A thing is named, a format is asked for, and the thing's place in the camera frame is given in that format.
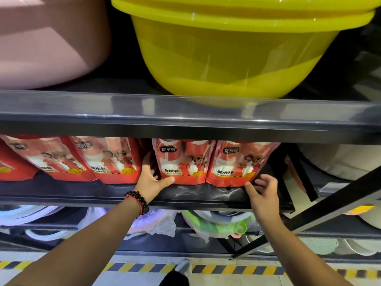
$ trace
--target beaded bracelet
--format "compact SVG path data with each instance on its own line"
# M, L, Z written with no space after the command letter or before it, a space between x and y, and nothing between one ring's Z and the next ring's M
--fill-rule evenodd
M140 214L139 214L139 216L145 215L146 213L148 213L149 207L147 205L147 202L145 201L145 198L140 195L139 192L129 191L129 192L127 192L124 195L125 199L127 197L133 198L139 204L139 206L140 206Z

